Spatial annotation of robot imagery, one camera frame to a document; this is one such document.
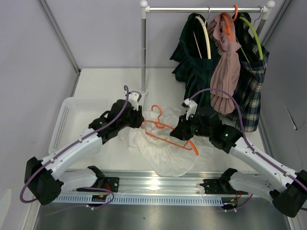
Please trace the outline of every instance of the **black bracket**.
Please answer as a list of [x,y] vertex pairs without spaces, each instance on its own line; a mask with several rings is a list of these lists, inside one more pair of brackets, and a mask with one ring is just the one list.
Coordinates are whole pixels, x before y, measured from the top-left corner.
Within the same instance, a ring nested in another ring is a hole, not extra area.
[[[236,195],[237,191],[233,189],[229,183],[230,177],[236,173],[236,169],[227,169],[219,179],[204,179],[200,186],[204,187],[205,194],[212,195]],[[247,192],[240,191],[242,195],[247,195]]]
[[93,189],[77,188],[78,192],[101,192],[95,188],[108,189],[113,193],[118,192],[119,177],[106,177],[96,166],[89,166],[88,168],[96,174],[97,180],[92,186]]

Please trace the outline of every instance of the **pink blouse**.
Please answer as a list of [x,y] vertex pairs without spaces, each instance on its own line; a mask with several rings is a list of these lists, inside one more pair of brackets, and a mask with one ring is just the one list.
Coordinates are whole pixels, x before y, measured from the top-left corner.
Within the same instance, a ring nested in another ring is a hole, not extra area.
[[[232,17],[228,13],[221,13],[208,26],[208,34],[214,40],[217,51],[221,55],[221,59],[217,64],[215,71],[211,77],[211,88],[217,88],[234,94],[240,74],[239,56],[236,51],[241,45],[236,42],[235,25]],[[235,109],[232,100],[225,94],[217,91],[211,91],[211,106],[215,111],[222,114],[229,114]]]

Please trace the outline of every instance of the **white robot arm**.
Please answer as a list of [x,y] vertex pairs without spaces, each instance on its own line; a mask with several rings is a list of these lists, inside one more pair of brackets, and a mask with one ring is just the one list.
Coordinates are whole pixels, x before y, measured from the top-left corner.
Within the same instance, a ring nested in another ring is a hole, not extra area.
[[125,109],[114,123],[106,126],[119,115],[120,110],[124,107],[125,100],[117,100],[112,105],[111,110],[104,112],[99,118],[95,119],[76,142],[44,157],[40,161],[33,157],[27,162],[24,183],[42,205],[52,202],[61,192],[82,187],[101,188],[105,176],[95,166],[73,172],[65,171],[91,150],[99,148],[116,137],[123,128],[141,127],[144,118],[142,107],[139,105],[140,98],[139,92],[130,92]]
[[[242,132],[232,126],[223,125],[212,107],[199,107],[195,111],[195,104],[194,101],[185,100],[183,106],[188,108],[188,111],[179,117],[178,125],[170,135],[180,140],[189,140],[193,135],[209,137],[209,141],[216,148],[239,158],[265,178],[245,175],[230,168],[218,180],[218,186],[224,192],[238,190],[257,195],[271,201],[283,214],[295,217],[307,199],[307,192],[297,182],[306,187],[307,172],[302,170],[297,173],[282,165],[256,149]],[[201,185],[206,190],[208,185]]]

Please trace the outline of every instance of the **white rack finial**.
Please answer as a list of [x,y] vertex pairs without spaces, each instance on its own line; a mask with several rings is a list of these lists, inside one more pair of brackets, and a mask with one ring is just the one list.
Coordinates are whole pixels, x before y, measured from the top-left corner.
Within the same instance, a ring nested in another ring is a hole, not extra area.
[[146,8],[148,7],[148,2],[146,0],[142,0],[140,2],[141,6],[141,18],[146,19]]
[[269,18],[269,15],[272,11],[272,9],[275,7],[274,1],[268,1],[267,6],[264,6],[263,12],[262,12],[262,19],[267,20]]

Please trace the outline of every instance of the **clothes rack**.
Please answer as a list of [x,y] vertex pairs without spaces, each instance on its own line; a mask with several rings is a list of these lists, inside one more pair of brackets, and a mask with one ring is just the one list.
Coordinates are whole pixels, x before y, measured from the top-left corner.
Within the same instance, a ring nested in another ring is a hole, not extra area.
[[[146,89],[146,18],[150,12],[208,12],[208,13],[222,13],[222,12],[236,12],[235,7],[203,7],[203,8],[176,8],[176,7],[150,7],[146,0],[141,3],[141,94],[145,97],[148,93]],[[275,6],[274,1],[268,1],[266,6],[258,6],[255,8],[238,8],[238,12],[248,13],[262,13],[261,21],[257,27],[257,34],[259,35],[269,15]]]

